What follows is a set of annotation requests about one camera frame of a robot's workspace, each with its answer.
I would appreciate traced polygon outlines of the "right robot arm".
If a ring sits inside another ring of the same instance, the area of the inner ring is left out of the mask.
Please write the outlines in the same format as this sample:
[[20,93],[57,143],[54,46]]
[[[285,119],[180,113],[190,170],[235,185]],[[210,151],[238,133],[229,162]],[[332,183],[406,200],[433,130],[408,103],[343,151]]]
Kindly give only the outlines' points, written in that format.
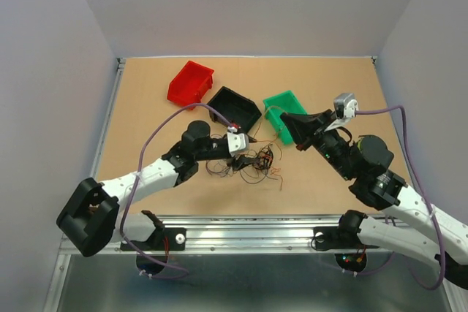
[[347,211],[336,229],[344,246],[377,246],[425,262],[442,277],[467,288],[467,225],[431,204],[403,177],[390,170],[394,155],[375,135],[357,140],[340,135],[345,121],[335,112],[282,113],[281,120],[299,151],[314,148],[344,179],[364,205],[392,216],[409,229],[382,224],[364,213]]

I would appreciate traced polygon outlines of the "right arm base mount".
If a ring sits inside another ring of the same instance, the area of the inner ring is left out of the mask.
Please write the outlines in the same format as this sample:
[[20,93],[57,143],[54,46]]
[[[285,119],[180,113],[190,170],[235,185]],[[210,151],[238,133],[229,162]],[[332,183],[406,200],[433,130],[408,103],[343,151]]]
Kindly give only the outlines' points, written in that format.
[[364,244],[356,234],[346,232],[338,227],[313,228],[311,247],[316,251],[361,249]]

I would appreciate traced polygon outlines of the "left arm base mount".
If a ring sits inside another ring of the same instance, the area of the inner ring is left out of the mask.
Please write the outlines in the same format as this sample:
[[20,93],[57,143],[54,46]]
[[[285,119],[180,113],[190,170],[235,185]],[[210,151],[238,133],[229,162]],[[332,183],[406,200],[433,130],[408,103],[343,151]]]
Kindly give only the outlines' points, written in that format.
[[165,227],[156,229],[144,242],[132,241],[142,251],[184,251],[186,247],[186,228]]

